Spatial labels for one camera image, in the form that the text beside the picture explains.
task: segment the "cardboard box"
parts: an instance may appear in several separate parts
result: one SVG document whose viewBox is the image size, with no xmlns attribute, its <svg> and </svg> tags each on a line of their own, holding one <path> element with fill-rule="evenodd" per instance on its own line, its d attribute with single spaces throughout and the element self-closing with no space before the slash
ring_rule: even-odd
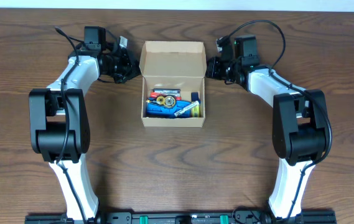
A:
<svg viewBox="0 0 354 224">
<path fill-rule="evenodd" d="M 141 53 L 142 111 L 144 126 L 202 127 L 206 118 L 204 76 L 206 54 L 203 42 L 146 41 Z M 146 100 L 154 88 L 180 89 L 182 100 L 191 101 L 191 92 L 200 98 L 199 118 L 149 118 Z"/>
</svg>

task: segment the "blue object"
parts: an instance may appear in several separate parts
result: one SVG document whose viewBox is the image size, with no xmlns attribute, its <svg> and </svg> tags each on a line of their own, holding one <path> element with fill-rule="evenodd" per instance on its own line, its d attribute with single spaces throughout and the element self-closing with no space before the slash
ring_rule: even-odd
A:
<svg viewBox="0 0 354 224">
<path fill-rule="evenodd" d="M 164 106 L 155 105 L 154 103 L 147 103 L 146 114 L 164 116 L 168 118 L 168 117 L 172 117 L 175 112 L 177 112 L 178 110 L 182 110 L 184 107 L 188 106 L 189 104 L 190 104 L 189 101 L 177 100 L 174 107 L 166 108 Z M 179 115 L 178 118 L 190 118 L 190 110 Z"/>
</svg>

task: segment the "box content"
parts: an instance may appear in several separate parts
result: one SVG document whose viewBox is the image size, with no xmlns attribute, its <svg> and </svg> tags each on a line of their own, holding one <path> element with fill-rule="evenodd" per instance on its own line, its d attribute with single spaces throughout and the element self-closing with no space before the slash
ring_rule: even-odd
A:
<svg viewBox="0 0 354 224">
<path fill-rule="evenodd" d="M 159 118 L 198 118 L 200 100 L 197 92 L 191 93 L 191 100 L 182 100 L 180 90 L 153 89 L 146 100 L 146 114 Z"/>
</svg>

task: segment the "white background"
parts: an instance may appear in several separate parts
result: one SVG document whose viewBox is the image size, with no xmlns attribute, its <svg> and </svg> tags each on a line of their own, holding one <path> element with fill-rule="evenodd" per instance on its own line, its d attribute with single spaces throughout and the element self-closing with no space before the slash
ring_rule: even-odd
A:
<svg viewBox="0 0 354 224">
<path fill-rule="evenodd" d="M 0 0 L 0 7 L 354 12 L 354 0 Z"/>
</svg>

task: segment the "wooden table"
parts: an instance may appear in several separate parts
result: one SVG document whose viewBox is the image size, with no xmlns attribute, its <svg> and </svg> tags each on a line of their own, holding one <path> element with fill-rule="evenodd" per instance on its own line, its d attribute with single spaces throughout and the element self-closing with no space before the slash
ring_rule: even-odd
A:
<svg viewBox="0 0 354 224">
<path fill-rule="evenodd" d="M 71 52 L 54 26 L 79 38 L 84 26 L 103 26 L 127 37 L 137 56 L 145 40 L 200 40 L 209 58 L 216 38 L 253 19 L 270 19 L 286 35 L 278 73 L 326 94 L 333 148 L 311 174 L 302 207 L 332 208 L 339 224 L 354 223 L 354 13 L 66 9 L 0 9 L 0 222 L 66 209 L 29 133 L 28 93 L 52 83 Z M 257 35 L 264 63 L 279 55 L 281 39 L 270 26 L 240 34 Z M 272 109 L 238 85 L 206 79 L 203 128 L 144 128 L 141 79 L 95 82 L 85 99 L 88 170 L 101 206 L 136 212 L 264 207 L 278 165 Z"/>
</svg>

